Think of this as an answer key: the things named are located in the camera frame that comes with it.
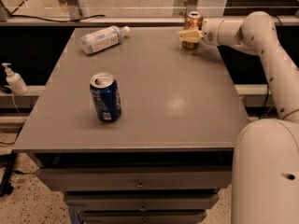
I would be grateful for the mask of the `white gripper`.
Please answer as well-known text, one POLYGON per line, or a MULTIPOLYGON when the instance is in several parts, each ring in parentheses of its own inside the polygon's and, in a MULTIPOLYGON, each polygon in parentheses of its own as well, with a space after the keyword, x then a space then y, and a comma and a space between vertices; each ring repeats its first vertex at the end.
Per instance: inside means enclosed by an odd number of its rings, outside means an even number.
POLYGON ((203 22, 202 32, 197 29, 182 30, 176 33, 176 38, 179 41, 190 43, 198 43, 202 38, 203 41, 211 46, 218 46, 219 29, 222 24, 222 19, 211 19, 203 22))

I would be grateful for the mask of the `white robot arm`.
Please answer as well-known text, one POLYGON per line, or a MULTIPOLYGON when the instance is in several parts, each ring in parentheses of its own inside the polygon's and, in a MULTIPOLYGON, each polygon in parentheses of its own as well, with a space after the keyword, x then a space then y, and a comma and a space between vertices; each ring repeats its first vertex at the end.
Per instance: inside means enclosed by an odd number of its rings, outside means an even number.
POLYGON ((299 224, 299 69, 281 46, 273 18, 255 11, 210 19, 177 39, 259 57, 277 116, 251 122, 237 138, 231 223, 299 224))

